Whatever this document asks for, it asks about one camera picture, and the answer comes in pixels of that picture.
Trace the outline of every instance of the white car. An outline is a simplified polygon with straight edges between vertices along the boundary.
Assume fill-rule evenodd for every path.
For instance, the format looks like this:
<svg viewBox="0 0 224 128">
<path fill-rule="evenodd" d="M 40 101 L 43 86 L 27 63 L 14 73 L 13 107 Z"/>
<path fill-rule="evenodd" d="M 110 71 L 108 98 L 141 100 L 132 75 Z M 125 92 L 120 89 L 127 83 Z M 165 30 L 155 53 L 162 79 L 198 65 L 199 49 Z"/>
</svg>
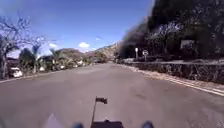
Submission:
<svg viewBox="0 0 224 128">
<path fill-rule="evenodd" d="M 12 76 L 17 78 L 23 76 L 23 72 L 18 67 L 11 68 Z"/>
</svg>

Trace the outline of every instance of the sign post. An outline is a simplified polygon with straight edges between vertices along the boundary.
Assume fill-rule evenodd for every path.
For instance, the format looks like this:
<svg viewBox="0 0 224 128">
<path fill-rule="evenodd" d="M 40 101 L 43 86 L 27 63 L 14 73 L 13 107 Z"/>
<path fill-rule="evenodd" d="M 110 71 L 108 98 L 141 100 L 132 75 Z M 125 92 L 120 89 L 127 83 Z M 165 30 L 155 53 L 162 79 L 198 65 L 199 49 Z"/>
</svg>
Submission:
<svg viewBox="0 0 224 128">
<path fill-rule="evenodd" d="M 138 48 L 135 48 L 135 54 L 136 59 L 138 59 Z"/>
<path fill-rule="evenodd" d="M 149 52 L 147 50 L 143 50 L 142 54 L 145 57 L 145 62 L 146 62 L 147 61 L 147 55 L 149 54 Z"/>
</svg>

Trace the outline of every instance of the cloud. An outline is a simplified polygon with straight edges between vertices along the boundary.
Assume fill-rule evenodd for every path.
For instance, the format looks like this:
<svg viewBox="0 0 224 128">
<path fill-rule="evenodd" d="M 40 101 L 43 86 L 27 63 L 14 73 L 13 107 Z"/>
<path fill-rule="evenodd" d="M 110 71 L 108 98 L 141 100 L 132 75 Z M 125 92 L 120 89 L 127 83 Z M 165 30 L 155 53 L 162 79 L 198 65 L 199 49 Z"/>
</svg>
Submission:
<svg viewBox="0 0 224 128">
<path fill-rule="evenodd" d="M 89 44 L 87 44 L 86 42 L 81 42 L 80 44 L 79 44 L 79 47 L 80 48 L 85 48 L 85 49 L 88 49 L 89 48 Z"/>
<path fill-rule="evenodd" d="M 102 38 L 101 37 L 96 37 L 96 40 L 102 40 Z"/>
<path fill-rule="evenodd" d="M 52 47 L 52 48 L 57 48 L 58 47 L 56 44 L 53 44 L 53 43 L 49 43 L 49 46 Z"/>
</svg>

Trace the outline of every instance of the black object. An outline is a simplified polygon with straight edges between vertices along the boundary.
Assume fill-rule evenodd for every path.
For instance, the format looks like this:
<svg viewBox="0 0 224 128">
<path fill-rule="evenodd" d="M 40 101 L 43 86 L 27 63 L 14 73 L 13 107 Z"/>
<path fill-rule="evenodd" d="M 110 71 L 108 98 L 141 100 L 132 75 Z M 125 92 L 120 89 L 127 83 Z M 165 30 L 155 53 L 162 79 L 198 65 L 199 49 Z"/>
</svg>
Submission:
<svg viewBox="0 0 224 128">
<path fill-rule="evenodd" d="M 103 122 L 94 122 L 95 112 L 96 112 L 96 103 L 97 102 L 100 102 L 100 103 L 103 103 L 103 104 L 107 104 L 108 103 L 106 98 L 96 97 L 94 108 L 93 108 L 93 116 L 92 116 L 91 128 L 124 128 L 122 123 L 119 122 L 119 121 L 110 122 L 109 120 L 106 120 L 106 121 L 103 121 Z"/>
<path fill-rule="evenodd" d="M 98 98 L 98 97 L 96 97 L 96 102 L 101 102 L 101 103 L 107 104 L 107 99 L 106 98 Z"/>
<path fill-rule="evenodd" d="M 110 122 L 108 120 L 104 122 L 93 122 L 91 128 L 124 128 L 122 123 L 119 121 Z"/>
</svg>

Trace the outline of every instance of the sidewalk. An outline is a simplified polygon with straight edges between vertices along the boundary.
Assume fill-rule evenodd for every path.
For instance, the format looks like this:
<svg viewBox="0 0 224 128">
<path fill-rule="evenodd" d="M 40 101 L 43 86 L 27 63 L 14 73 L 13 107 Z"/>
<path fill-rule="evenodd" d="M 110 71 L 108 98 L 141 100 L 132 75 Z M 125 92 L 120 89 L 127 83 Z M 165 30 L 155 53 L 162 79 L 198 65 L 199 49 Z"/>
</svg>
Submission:
<svg viewBox="0 0 224 128">
<path fill-rule="evenodd" d="M 126 65 L 120 65 L 120 66 L 122 66 L 123 68 L 131 69 L 133 72 L 143 73 L 144 75 L 146 75 L 147 77 L 150 77 L 150 78 L 159 79 L 159 80 L 168 80 L 168 81 L 171 81 L 171 82 L 174 82 L 177 84 L 181 84 L 184 86 L 188 86 L 191 88 L 195 88 L 195 89 L 198 89 L 201 91 L 216 94 L 219 96 L 224 96 L 224 85 L 215 84 L 212 82 L 187 80 L 184 78 L 170 76 L 170 75 L 164 74 L 164 73 L 139 70 L 138 68 L 129 67 Z"/>
</svg>

